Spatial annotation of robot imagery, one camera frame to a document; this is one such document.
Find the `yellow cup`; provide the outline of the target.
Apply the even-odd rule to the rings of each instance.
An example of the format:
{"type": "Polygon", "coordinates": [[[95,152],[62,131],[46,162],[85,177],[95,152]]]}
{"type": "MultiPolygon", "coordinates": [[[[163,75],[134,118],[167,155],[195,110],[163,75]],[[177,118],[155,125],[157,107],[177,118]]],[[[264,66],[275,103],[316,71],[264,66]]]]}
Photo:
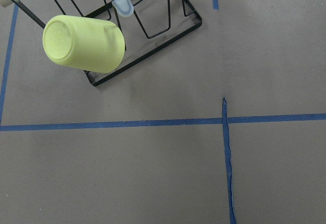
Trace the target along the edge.
{"type": "Polygon", "coordinates": [[[53,17],[45,25],[42,44],[52,62],[97,73],[114,71],[125,54],[125,40],[117,25],[86,17],[53,17]]]}

